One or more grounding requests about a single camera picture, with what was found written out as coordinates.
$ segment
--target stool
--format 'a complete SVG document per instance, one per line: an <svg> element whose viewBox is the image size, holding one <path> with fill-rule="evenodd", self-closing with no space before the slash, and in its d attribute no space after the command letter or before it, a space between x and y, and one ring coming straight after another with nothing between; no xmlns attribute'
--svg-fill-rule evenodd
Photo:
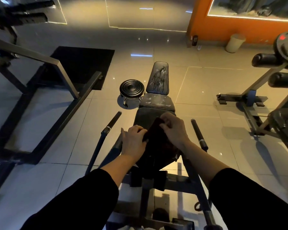
<svg viewBox="0 0 288 230"><path fill-rule="evenodd" d="M124 106L128 108L126 100L138 98L141 102L141 96L143 95L143 93L145 93L145 87L142 82L131 79L124 81L120 85L119 92L121 94L121 97L124 98Z"/></svg>

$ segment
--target wall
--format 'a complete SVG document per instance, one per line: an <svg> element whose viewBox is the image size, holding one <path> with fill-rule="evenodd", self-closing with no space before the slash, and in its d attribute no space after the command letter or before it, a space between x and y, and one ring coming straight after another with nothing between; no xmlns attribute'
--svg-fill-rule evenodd
<svg viewBox="0 0 288 230"><path fill-rule="evenodd" d="M276 37L288 31L288 22L207 16L212 0L195 0L187 35L199 40L228 41L241 33L247 43L272 44Z"/></svg>

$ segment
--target floor mat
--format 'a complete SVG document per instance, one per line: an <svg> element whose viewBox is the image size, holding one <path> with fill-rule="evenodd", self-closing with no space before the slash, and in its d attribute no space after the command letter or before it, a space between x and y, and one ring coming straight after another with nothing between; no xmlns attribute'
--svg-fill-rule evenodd
<svg viewBox="0 0 288 230"><path fill-rule="evenodd" d="M51 57L61 62L77 89L81 89L81 85L86 84L96 71L100 71L103 77L93 89L101 90L113 55L114 50L59 46ZM46 72L41 75L42 81L62 83L52 65L47 64L46 68Z"/></svg>

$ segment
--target trash can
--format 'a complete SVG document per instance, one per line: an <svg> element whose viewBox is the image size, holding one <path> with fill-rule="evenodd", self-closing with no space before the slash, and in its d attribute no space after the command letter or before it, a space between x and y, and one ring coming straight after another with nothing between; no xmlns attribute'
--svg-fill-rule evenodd
<svg viewBox="0 0 288 230"><path fill-rule="evenodd" d="M225 48L227 52L235 53L246 40L242 34L233 34Z"/></svg>

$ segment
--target black shirt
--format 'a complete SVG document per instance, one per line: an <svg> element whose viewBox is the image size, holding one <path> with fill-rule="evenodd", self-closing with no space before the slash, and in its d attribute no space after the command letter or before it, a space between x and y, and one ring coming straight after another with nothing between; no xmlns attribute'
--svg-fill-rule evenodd
<svg viewBox="0 0 288 230"><path fill-rule="evenodd" d="M234 169L217 173L209 193L229 230L288 229L288 204ZM101 230L118 196L111 176L102 169L93 170L29 217L21 230Z"/></svg>

